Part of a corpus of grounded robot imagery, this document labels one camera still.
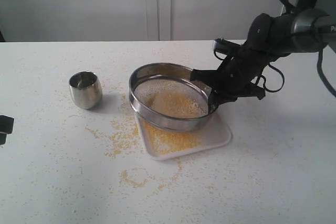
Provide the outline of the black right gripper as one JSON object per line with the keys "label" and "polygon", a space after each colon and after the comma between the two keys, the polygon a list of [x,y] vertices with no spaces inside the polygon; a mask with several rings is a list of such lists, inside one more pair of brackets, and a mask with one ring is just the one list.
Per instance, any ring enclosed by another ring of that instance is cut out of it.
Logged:
{"label": "black right gripper", "polygon": [[197,70],[190,73],[191,81],[213,82],[207,99],[208,111],[215,111],[220,105],[235,102],[238,98],[266,96],[264,88],[252,83],[270,63],[270,55],[242,45],[236,52],[226,56],[217,70]]}

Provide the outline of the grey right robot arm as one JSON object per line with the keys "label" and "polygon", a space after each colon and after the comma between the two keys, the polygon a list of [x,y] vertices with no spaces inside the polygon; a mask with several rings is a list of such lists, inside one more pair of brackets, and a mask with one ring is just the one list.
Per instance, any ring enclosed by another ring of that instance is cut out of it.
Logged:
{"label": "grey right robot arm", "polygon": [[250,26],[246,41],[240,45],[225,39],[215,39],[213,54],[223,54],[216,70],[192,70],[190,80],[200,81],[211,88],[208,109],[235,102],[238,98],[263,99],[268,89],[259,86],[265,67],[284,74],[271,63],[293,53],[318,53],[317,72],[327,90],[335,95],[335,88],[322,70],[323,50],[335,41],[335,19],[326,12],[306,9],[278,17],[262,13]]}

